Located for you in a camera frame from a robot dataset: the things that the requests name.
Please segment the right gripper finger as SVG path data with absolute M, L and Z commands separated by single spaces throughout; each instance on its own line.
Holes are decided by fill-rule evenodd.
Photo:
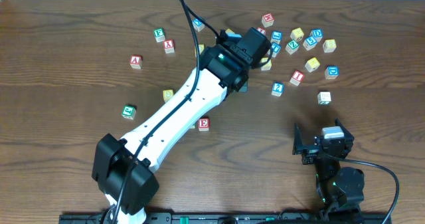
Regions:
M 297 124 L 294 124 L 294 144 L 292 149 L 293 155 L 300 155 L 303 152 L 303 141 L 301 132 Z
M 343 131 L 344 139 L 345 139 L 345 145 L 346 146 L 352 146 L 353 142 L 355 140 L 355 137 L 342 125 L 342 123 L 339 121 L 338 118 L 335 119 L 335 125 L 340 127 L 340 129 Z

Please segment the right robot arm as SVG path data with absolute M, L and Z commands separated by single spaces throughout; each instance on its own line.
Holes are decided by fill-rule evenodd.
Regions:
M 316 171 L 316 190 L 324 202 L 317 212 L 321 221 L 359 222 L 359 204 L 364 200 L 364 173 L 356 168 L 340 166 L 353 147 L 354 136 L 340 123 L 323 128 L 314 143 L 303 144 L 298 125 L 294 128 L 293 155 L 301 156 L 303 165 L 313 165 Z

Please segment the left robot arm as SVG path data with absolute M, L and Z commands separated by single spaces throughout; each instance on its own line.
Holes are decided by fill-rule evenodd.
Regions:
M 197 120 L 239 91 L 270 49 L 258 29 L 242 36 L 221 31 L 215 46 L 196 52 L 196 68 L 153 116 L 120 139 L 106 134 L 97 143 L 92 178 L 110 202 L 109 223 L 146 220 L 144 208 L 159 189 L 154 174 L 171 148 Z

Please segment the red E block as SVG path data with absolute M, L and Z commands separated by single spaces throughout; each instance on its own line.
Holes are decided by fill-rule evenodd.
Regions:
M 200 118 L 198 121 L 199 131 L 209 131 L 210 122 L 208 118 Z

